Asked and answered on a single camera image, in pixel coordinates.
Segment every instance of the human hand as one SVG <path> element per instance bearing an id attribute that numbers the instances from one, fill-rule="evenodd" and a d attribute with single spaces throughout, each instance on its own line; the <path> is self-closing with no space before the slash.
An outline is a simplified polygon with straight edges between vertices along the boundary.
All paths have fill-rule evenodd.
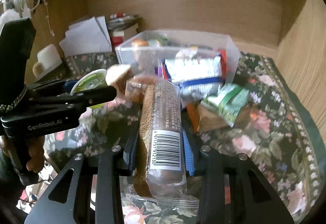
<path id="1" fill-rule="evenodd" d="M 45 136 L 27 140 L 28 153 L 31 157 L 26 164 L 26 168 L 29 171 L 39 173 L 44 167 L 44 140 Z M 0 148 L 2 149 L 3 153 L 9 157 L 9 151 L 14 147 L 6 136 L 1 136 Z"/>

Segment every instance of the black robotic device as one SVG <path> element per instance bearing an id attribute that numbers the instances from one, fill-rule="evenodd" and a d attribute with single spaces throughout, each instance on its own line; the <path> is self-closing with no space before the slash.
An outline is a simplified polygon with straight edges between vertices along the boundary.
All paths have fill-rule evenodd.
<path id="1" fill-rule="evenodd" d="M 0 93 L 1 128 L 15 146 L 11 160 L 24 185 L 38 181 L 38 175 L 26 169 L 30 159 L 27 139 L 77 127 L 86 107 L 116 96 L 112 86 L 57 96 L 64 91 L 66 81 L 25 87 L 24 72 L 34 37 L 35 29 L 29 19 L 5 24 L 0 35 L 0 65 L 14 72 L 5 76 L 7 87 Z M 192 133 L 186 112 L 182 112 L 182 127 L 194 156 L 195 176 L 203 176 L 197 223 L 294 223 L 273 187 L 246 154 L 231 157 L 202 146 L 201 140 Z M 102 154 L 72 157 L 25 223 L 122 224 L 119 176 L 131 176 L 135 169 L 137 139 L 138 131 L 130 130 L 128 135 L 121 135 L 119 145 Z M 92 214 L 89 205 L 94 174 L 97 174 L 97 196 L 95 214 Z M 226 174 L 231 195 L 227 204 Z"/>

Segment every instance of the barcode label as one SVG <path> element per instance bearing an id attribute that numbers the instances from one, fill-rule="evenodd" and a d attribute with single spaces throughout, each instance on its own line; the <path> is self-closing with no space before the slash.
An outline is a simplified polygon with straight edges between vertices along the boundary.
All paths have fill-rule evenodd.
<path id="1" fill-rule="evenodd" d="M 153 130 L 149 168 L 181 171 L 180 133 Z"/>

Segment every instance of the mug handle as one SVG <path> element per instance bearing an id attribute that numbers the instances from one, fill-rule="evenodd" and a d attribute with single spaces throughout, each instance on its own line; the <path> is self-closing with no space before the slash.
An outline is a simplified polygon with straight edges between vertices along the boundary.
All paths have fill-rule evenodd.
<path id="1" fill-rule="evenodd" d="M 33 66 L 34 76 L 35 77 L 39 76 L 43 71 L 44 71 L 44 69 L 43 69 L 42 64 L 39 61 L 37 61 Z"/>

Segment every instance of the stack of paper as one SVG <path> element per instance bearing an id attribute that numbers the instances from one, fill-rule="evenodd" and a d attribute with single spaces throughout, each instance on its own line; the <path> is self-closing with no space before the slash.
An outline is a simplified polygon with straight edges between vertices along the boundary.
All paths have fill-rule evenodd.
<path id="1" fill-rule="evenodd" d="M 93 17 L 69 26 L 60 43 L 65 56 L 112 51 L 105 17 Z"/>

